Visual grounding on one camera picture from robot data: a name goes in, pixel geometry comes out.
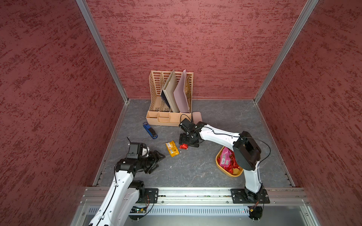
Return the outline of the red tea bag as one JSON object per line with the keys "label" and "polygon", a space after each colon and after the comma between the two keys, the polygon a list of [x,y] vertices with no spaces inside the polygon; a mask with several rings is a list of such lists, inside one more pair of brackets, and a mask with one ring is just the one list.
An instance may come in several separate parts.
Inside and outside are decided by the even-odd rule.
{"label": "red tea bag", "polygon": [[182,144],[180,145],[180,149],[183,149],[183,150],[187,150],[188,149],[188,145],[187,144]]}
{"label": "red tea bag", "polygon": [[243,169],[242,168],[240,168],[237,164],[236,164],[236,162],[235,162],[235,157],[234,157],[234,155],[232,155],[232,157],[231,157],[231,167],[229,167],[229,168],[223,168],[223,167],[221,167],[220,165],[219,165],[219,158],[220,158],[220,155],[218,155],[217,156],[217,158],[216,158],[216,165],[217,165],[217,167],[223,172],[223,173],[225,173],[225,174],[227,174],[228,176],[230,176],[230,177],[238,177],[238,176],[240,176],[241,174],[242,174],[242,172],[243,172]]}

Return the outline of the magenta tea bag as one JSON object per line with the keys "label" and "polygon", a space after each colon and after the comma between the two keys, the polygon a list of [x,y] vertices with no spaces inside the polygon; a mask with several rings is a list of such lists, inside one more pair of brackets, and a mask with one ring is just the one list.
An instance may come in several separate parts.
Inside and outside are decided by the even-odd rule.
{"label": "magenta tea bag", "polygon": [[227,147],[224,147],[222,149],[220,158],[219,158],[219,165],[223,168],[229,168],[231,167],[231,157],[232,157],[232,151],[228,149]]}

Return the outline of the yellow tea bag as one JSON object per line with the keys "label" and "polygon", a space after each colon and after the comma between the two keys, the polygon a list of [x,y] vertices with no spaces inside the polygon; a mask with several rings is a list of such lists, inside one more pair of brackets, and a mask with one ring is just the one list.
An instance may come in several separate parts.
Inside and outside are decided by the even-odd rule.
{"label": "yellow tea bag", "polygon": [[179,155],[179,150],[174,141],[167,142],[166,147],[171,157]]}

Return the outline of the yellow plastic storage box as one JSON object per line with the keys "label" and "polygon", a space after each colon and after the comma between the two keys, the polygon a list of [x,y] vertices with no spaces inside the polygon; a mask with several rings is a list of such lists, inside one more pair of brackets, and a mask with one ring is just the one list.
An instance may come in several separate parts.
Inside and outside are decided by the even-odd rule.
{"label": "yellow plastic storage box", "polygon": [[216,166],[229,177],[239,177],[243,169],[237,164],[235,154],[227,147],[222,147],[216,156]]}

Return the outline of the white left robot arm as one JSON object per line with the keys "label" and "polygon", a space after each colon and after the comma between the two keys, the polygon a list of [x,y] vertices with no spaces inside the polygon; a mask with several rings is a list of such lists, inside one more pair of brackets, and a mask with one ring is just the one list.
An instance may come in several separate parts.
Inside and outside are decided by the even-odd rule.
{"label": "white left robot arm", "polygon": [[128,153],[114,166],[114,179],[90,226],[123,226],[137,202],[149,200],[143,181],[135,181],[137,172],[152,173],[166,156],[158,151],[145,155]]}

